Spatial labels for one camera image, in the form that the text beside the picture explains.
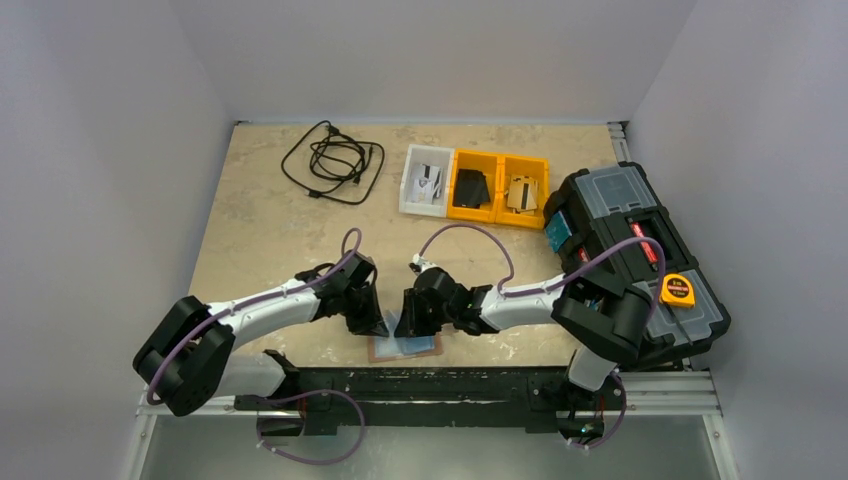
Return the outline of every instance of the white wall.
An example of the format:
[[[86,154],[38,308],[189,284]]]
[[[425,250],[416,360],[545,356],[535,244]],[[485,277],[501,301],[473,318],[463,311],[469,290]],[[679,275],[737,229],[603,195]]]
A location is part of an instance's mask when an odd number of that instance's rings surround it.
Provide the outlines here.
[[[699,1],[627,130],[734,324],[746,479],[844,478],[848,3]]]
[[[629,119],[695,0],[171,0],[241,120]]]
[[[0,478],[115,478],[231,129],[165,0],[0,7]]]

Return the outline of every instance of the yellow bin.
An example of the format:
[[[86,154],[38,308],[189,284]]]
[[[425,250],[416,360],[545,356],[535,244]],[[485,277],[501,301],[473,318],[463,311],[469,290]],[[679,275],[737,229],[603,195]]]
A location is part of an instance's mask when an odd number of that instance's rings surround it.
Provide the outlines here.
[[[453,157],[453,170],[448,193],[448,218],[455,220],[470,220],[472,222],[495,223],[495,206],[503,200],[503,159],[496,153],[476,152],[474,150],[456,149]],[[486,188],[489,190],[489,203],[480,208],[455,207],[453,191],[456,185],[457,172],[460,169],[479,170],[486,177]]]
[[[500,197],[495,199],[495,223],[500,225],[513,225],[516,227],[545,228],[545,214],[543,212],[545,202],[550,196],[548,187],[548,161],[544,158],[521,157],[518,155],[503,155],[501,160],[502,172],[498,177],[497,189],[501,192]],[[520,215],[513,213],[506,206],[504,192],[509,190],[510,179],[514,175],[527,175],[539,182],[539,194],[536,199],[537,208],[533,215]]]

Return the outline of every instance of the black toolbox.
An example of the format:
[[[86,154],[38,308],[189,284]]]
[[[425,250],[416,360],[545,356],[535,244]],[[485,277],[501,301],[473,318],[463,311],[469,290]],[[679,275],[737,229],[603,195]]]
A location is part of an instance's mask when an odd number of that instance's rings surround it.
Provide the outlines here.
[[[727,332],[727,310],[716,299],[640,165],[623,162],[569,175],[549,197],[544,214],[548,243],[559,255],[565,273],[574,272],[621,240],[646,236],[663,246],[666,270],[692,282],[695,307],[660,304],[648,322],[639,359],[622,365],[625,369],[643,370],[704,353]],[[656,255],[647,244],[625,248],[601,268],[651,292],[657,281]]]

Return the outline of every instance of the yellow tape measure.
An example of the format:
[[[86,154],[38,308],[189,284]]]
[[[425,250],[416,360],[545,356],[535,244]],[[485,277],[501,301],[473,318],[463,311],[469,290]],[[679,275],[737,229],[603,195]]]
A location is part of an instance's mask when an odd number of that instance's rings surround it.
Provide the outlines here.
[[[663,279],[660,301],[672,307],[692,308],[695,306],[695,289],[683,275],[667,273]]]

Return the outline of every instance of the wooden table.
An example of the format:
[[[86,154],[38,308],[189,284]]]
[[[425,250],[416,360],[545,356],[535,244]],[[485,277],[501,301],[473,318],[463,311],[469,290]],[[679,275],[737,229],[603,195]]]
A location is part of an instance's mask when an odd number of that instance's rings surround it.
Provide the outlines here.
[[[379,269],[380,305],[399,311],[403,289],[414,281],[407,264],[424,241],[448,219],[398,213],[398,189],[411,143],[504,152],[547,158],[551,189],[583,167],[615,162],[605,126],[339,125],[357,140],[386,149],[386,164],[371,197],[359,206],[314,199],[280,172],[280,159],[308,130],[306,125],[235,128],[212,205],[191,294],[201,301],[230,300],[277,286],[295,273],[340,256],[342,236],[350,227],[364,233],[360,250]],[[315,132],[317,140],[324,130]],[[303,183],[322,186],[308,173],[308,145],[292,155],[287,169]],[[358,187],[346,185],[340,196],[356,199],[376,168]],[[510,251],[521,285],[558,273],[559,259],[538,230],[489,226]],[[466,286],[495,284],[506,272],[498,248],[468,229],[453,229],[436,240],[427,258]],[[383,366],[562,365],[577,342],[557,325],[517,327],[497,335],[442,334],[444,353],[407,358]],[[284,351],[298,366],[367,366],[367,338],[348,333],[341,317],[279,330],[242,348]]]

